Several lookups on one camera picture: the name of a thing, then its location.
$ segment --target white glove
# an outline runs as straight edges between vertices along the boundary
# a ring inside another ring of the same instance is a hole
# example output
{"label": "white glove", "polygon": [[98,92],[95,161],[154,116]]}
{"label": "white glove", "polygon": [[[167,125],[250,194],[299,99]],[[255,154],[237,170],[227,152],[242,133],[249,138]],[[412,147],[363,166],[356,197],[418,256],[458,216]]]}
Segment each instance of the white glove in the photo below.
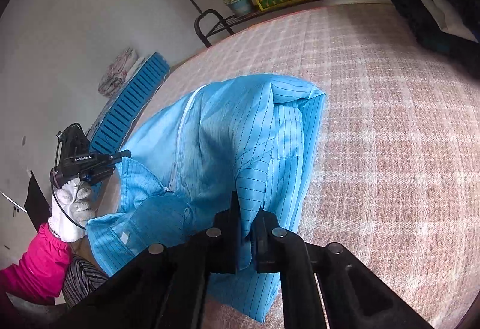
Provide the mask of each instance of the white glove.
{"label": "white glove", "polygon": [[[90,208],[89,197],[92,195],[92,188],[79,178],[70,180],[61,189],[55,192],[58,203],[79,225],[85,226],[89,219],[95,217],[95,211]],[[63,242],[72,243],[80,240],[85,235],[85,230],[73,224],[63,214],[52,195],[52,216],[49,218],[50,230]]]}

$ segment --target black cable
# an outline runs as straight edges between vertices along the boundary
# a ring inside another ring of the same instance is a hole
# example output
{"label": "black cable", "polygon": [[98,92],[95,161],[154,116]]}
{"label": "black cable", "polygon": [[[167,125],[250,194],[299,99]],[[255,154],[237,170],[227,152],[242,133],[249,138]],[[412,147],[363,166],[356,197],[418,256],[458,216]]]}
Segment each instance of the black cable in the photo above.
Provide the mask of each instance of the black cable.
{"label": "black cable", "polygon": [[[68,128],[71,128],[72,126],[74,125],[78,125],[80,128],[81,126],[78,124],[78,123],[73,123],[71,124],[70,126],[68,126]],[[53,170],[55,171],[55,168],[57,167],[57,159],[58,159],[58,156],[59,156],[59,148],[60,148],[60,137],[58,138],[58,143],[57,143],[57,151],[55,152],[55,166],[53,167]],[[57,205],[58,207],[60,207],[60,210],[62,211],[63,215],[65,215],[67,217],[67,219],[73,223],[75,226],[78,226],[79,228],[83,229],[83,230],[86,230],[86,228],[84,228],[82,225],[79,225],[77,224],[73,219],[71,219],[68,214],[65,212],[65,210],[63,209],[63,207],[60,205],[59,203],[59,200],[57,199],[57,195],[55,195],[55,191],[53,189],[53,183],[51,184],[50,186],[52,188],[52,195],[53,195],[53,198],[55,199],[55,202],[57,202]]]}

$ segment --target pink jacket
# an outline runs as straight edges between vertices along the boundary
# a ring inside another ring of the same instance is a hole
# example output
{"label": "pink jacket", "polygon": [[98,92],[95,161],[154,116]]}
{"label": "pink jacket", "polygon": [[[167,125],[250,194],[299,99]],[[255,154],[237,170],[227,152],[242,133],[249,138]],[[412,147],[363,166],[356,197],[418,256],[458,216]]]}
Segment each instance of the pink jacket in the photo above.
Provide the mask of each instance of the pink jacket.
{"label": "pink jacket", "polygon": [[18,265],[0,271],[0,319],[13,318],[18,323],[18,314],[6,292],[32,303],[54,304],[70,262],[69,245],[55,237],[44,223]]}

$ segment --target bed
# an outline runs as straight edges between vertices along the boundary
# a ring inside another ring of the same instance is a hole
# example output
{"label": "bed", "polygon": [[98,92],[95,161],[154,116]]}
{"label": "bed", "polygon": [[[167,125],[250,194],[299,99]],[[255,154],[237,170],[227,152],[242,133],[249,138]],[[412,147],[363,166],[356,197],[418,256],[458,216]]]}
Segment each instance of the bed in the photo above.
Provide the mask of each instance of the bed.
{"label": "bed", "polygon": [[[219,42],[170,74],[133,130],[203,84],[279,73],[327,94],[299,235],[338,241],[438,329],[480,290],[479,87],[417,45],[389,4],[293,13]],[[100,211],[115,211],[118,178]],[[281,328],[209,300],[203,327]]]}

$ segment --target blue plant pot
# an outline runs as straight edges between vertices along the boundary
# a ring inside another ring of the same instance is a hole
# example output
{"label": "blue plant pot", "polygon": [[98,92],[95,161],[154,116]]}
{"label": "blue plant pot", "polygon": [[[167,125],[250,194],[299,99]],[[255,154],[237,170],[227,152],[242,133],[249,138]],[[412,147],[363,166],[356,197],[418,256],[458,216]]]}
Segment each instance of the blue plant pot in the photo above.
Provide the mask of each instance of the blue plant pot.
{"label": "blue plant pot", "polygon": [[238,0],[233,4],[228,4],[235,16],[240,17],[250,13],[254,9],[251,0]]}

